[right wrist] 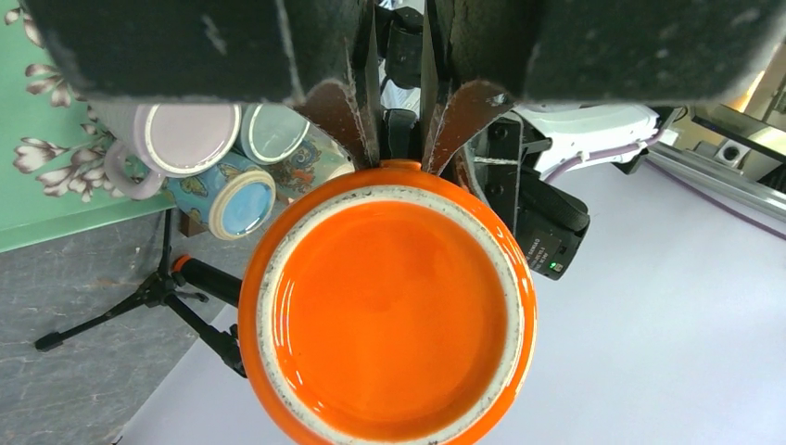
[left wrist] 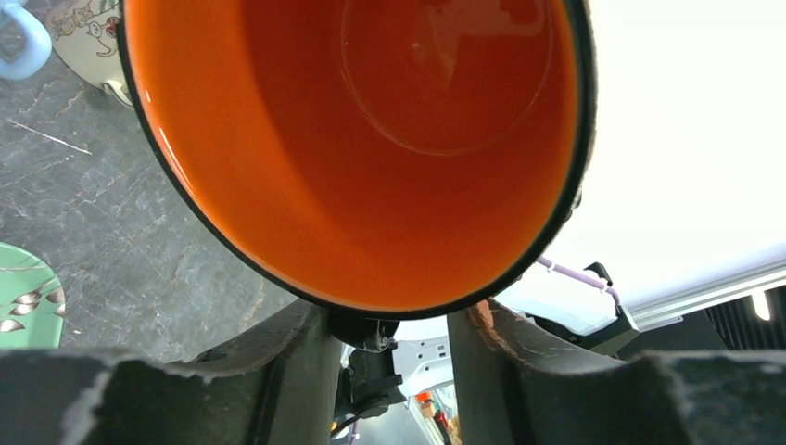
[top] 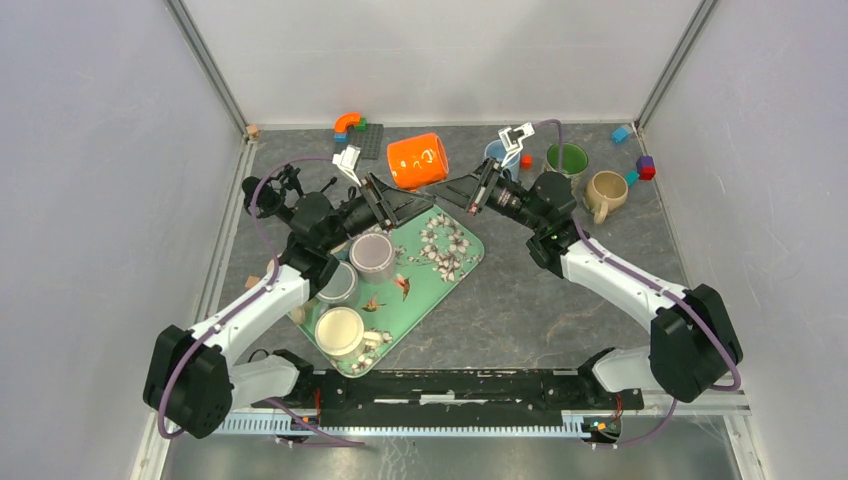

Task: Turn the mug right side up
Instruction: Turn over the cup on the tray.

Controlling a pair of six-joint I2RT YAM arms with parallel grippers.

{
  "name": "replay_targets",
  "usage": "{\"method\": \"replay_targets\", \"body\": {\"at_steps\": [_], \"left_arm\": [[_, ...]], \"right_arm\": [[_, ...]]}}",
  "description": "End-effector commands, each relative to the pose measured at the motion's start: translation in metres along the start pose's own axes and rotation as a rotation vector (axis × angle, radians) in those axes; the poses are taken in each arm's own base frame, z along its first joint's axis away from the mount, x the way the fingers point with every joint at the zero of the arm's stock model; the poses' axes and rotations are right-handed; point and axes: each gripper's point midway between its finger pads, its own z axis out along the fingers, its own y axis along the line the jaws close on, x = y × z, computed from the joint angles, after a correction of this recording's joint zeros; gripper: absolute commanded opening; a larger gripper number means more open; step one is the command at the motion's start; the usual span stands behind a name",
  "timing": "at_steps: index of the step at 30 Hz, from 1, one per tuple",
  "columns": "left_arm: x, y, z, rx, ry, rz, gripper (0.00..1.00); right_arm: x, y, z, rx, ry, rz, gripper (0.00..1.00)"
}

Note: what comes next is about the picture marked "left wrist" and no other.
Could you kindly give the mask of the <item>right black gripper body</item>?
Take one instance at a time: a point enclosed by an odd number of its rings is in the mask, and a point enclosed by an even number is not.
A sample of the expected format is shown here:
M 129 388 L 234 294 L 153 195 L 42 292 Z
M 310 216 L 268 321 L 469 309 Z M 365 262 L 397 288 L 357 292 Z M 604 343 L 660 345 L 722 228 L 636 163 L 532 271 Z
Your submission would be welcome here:
M 361 419 L 380 416 L 406 401 L 399 389 L 403 376 L 395 371 L 394 338 L 400 322 L 330 312 L 328 329 L 351 348 L 348 363 L 339 371 L 334 430 L 346 430 Z

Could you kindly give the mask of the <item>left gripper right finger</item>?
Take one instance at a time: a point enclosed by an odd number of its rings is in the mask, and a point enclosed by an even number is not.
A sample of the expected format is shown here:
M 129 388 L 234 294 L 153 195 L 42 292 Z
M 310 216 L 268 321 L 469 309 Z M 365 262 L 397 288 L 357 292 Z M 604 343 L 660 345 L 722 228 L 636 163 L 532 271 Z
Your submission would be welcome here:
M 493 300 L 448 317 L 466 444 L 781 444 L 781 351 L 650 351 L 630 362 L 569 343 Z

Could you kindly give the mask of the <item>orange mug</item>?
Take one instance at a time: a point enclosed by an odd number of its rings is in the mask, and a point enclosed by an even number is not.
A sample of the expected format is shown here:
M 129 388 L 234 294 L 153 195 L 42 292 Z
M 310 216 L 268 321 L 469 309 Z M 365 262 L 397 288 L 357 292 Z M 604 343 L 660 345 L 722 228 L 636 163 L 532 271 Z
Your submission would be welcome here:
M 162 169 L 292 294 L 426 318 L 511 285 L 569 219 L 597 75 L 585 1 L 123 1 Z

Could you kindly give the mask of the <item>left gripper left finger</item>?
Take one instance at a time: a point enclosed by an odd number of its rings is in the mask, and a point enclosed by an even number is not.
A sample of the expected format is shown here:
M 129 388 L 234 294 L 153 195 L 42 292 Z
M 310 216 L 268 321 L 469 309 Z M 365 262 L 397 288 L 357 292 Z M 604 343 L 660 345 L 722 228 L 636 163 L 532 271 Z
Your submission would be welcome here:
M 7 350 L 5 444 L 325 444 L 339 342 L 294 302 L 191 362 L 128 350 Z

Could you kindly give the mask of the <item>light blue ribbed mug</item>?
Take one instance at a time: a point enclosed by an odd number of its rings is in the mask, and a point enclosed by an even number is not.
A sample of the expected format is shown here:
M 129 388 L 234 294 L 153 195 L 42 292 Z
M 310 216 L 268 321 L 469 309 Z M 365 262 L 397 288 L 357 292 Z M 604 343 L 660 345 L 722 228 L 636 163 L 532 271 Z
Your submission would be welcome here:
M 25 7 L 26 1 L 3 0 L 1 2 L 1 28 L 9 22 L 21 31 L 23 47 L 12 60 L 1 59 L 1 78 L 6 81 L 22 81 L 35 74 L 52 53 L 52 39 L 44 24 Z

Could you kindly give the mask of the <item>floral cream mug green inside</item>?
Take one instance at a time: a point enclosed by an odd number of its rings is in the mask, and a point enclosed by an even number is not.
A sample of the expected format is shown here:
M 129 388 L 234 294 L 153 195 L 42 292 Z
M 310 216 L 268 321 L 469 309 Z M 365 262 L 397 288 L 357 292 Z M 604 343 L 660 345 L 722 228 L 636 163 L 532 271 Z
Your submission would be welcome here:
M 57 55 L 74 73 L 130 108 L 118 46 L 120 18 L 118 1 L 68 0 L 47 13 L 44 25 Z

